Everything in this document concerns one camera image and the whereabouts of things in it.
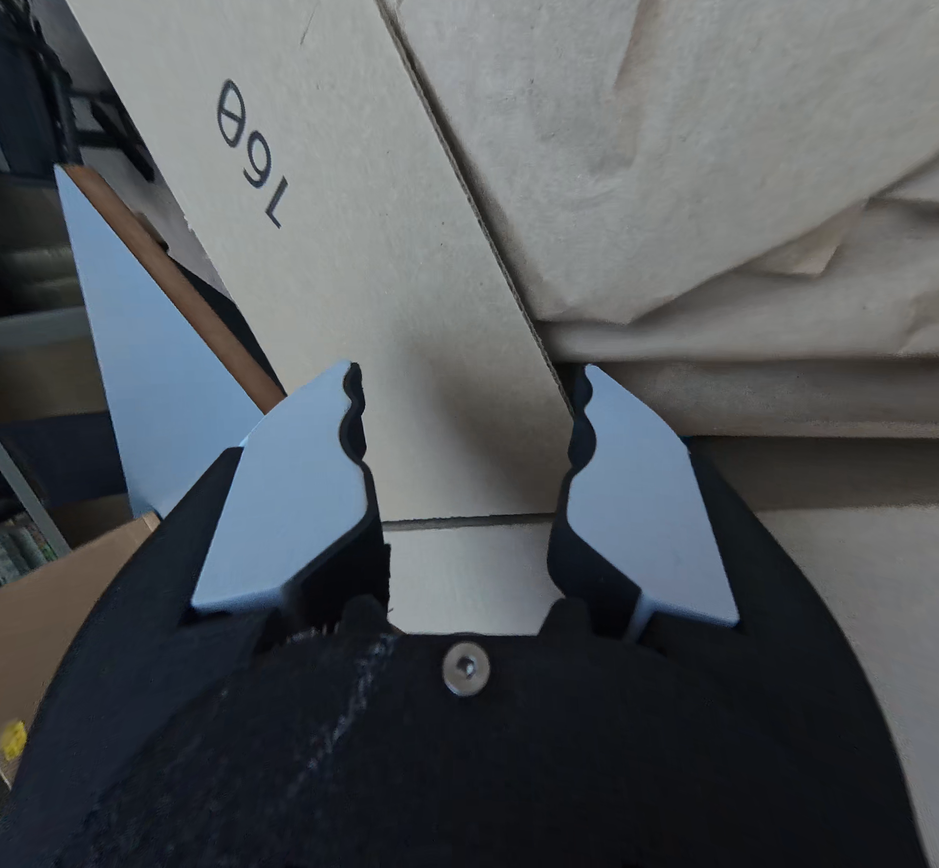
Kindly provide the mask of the brown packing paper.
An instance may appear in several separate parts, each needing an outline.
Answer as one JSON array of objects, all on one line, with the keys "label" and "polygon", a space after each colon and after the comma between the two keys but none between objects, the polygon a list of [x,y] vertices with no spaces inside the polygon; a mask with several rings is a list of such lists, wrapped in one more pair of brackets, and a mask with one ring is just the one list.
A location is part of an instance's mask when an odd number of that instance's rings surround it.
[{"label": "brown packing paper", "polygon": [[556,363],[937,438],[937,0],[381,0]]}]

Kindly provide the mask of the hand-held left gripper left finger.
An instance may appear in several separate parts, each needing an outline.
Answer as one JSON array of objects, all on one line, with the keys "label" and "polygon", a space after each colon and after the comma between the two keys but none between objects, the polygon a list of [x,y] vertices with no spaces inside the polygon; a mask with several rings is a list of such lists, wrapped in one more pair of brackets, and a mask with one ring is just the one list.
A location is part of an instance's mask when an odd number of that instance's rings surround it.
[{"label": "hand-held left gripper left finger", "polygon": [[277,404],[241,456],[195,582],[200,622],[272,615],[332,631],[363,601],[389,627],[390,547],[365,459],[361,370],[340,361]]}]

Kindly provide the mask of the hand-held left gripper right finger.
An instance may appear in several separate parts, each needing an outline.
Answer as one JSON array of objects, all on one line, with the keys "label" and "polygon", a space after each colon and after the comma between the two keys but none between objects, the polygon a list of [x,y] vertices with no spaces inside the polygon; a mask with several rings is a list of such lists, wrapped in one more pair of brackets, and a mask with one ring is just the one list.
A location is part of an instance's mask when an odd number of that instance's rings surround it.
[{"label": "hand-held left gripper right finger", "polygon": [[557,589],[593,633],[636,641],[660,613],[734,627],[739,611],[686,443],[595,365],[572,395],[573,431],[547,548]]}]

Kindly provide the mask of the cardboard box with yellow sticker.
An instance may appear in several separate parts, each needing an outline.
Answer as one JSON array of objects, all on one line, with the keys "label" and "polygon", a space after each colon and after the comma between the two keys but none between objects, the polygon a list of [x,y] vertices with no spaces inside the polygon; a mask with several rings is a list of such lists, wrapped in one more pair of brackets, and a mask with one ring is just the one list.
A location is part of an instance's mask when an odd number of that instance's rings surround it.
[{"label": "cardboard box with yellow sticker", "polygon": [[159,515],[102,534],[1,590],[2,794],[13,786],[42,698],[74,637]]}]

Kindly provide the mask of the printed cardboard box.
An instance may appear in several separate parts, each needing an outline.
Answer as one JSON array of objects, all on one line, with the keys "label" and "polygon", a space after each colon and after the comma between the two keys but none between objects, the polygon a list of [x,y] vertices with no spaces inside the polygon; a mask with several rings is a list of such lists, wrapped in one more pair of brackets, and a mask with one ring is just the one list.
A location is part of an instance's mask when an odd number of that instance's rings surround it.
[{"label": "printed cardboard box", "polygon": [[361,364],[385,518],[552,509],[553,359],[382,1],[66,2],[287,390]]}]

